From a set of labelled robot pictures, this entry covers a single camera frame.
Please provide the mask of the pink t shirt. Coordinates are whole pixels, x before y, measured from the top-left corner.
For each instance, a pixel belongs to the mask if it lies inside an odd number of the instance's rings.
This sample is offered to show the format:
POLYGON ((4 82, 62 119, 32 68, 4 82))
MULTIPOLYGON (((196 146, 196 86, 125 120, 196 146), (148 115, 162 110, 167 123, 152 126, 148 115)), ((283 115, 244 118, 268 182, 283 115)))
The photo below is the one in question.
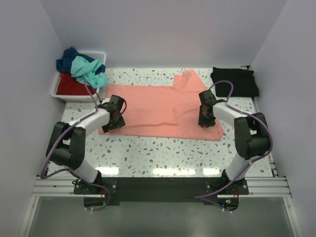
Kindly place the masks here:
POLYGON ((106 97, 117 95, 127 102, 125 126, 109 133, 220 141, 224 131, 219 120, 211 127, 198 124, 198 95, 206 89, 194 70, 175 75, 172 86, 109 84, 106 97))

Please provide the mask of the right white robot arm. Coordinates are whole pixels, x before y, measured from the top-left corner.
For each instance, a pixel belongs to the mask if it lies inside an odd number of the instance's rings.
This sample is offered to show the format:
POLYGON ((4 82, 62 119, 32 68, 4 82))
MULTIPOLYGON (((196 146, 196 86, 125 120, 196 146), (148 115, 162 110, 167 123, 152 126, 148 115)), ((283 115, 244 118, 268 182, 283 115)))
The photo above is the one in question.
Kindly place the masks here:
POLYGON ((231 194, 237 189, 237 181, 245 177, 252 163, 269 155, 273 148, 272 135, 263 113, 250 114, 234 108, 223 99, 216 99, 210 90, 199 94, 201 102, 198 124, 212 127, 220 119, 234 128, 236 155, 223 170, 219 187, 231 194))

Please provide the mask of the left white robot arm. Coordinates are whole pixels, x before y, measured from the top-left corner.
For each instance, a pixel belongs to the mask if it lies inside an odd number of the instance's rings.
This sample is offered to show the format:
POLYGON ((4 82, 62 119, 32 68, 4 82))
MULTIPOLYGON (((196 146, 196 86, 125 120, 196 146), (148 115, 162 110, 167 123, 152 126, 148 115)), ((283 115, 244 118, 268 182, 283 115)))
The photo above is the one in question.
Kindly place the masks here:
POLYGON ((90 193, 100 192, 101 173, 85 158, 85 140, 99 128, 107 133, 124 127, 122 115, 126 109, 126 100, 112 95, 109 99, 95 104, 94 110, 77 120, 69 123, 57 122, 48 143, 45 165, 40 173, 41 179, 68 171, 85 182, 85 188, 90 193))

